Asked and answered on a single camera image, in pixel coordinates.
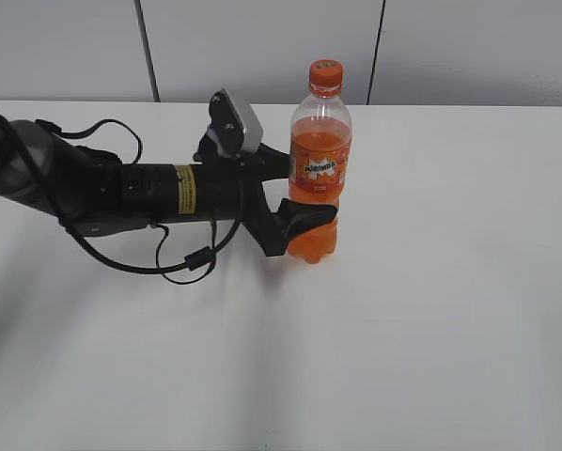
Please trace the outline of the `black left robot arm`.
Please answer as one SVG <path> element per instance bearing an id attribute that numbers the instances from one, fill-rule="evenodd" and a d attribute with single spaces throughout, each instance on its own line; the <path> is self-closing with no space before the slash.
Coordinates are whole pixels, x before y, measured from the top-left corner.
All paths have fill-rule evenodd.
<path id="1" fill-rule="evenodd" d="M 330 224 L 331 204 L 284 199 L 271 210 L 263 185 L 289 177 L 289 155 L 266 146 L 252 106 L 226 90 L 209 104 L 210 122 L 190 164 L 122 162 L 36 119 L 0 115 L 0 196 L 50 214 L 81 237 L 149 226 L 229 221 L 248 230 L 268 257 Z"/>

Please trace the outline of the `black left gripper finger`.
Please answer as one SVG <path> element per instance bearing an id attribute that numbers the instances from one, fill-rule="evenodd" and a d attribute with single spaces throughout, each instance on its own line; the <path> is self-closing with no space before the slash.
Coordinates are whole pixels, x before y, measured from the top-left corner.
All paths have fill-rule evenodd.
<path id="1" fill-rule="evenodd" d="M 283 198 L 276 218 L 286 240 L 294 240 L 306 232 L 331 224 L 338 207 L 330 204 L 305 204 Z"/>
<path id="2" fill-rule="evenodd" d="M 288 179 L 290 155 L 263 143 L 259 146 L 259 177 L 261 180 Z"/>

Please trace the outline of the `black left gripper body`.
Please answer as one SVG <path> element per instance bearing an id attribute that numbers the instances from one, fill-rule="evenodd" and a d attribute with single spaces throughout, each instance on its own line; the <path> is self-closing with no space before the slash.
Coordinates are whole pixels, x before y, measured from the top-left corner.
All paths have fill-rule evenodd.
<path id="1" fill-rule="evenodd" d="M 259 148 L 255 154 L 223 158 L 211 140 L 202 140 L 193 159 L 196 204 L 192 218 L 239 219 L 265 256 L 284 255 L 289 240 L 264 194 L 263 183 L 268 180 L 259 177 Z"/>

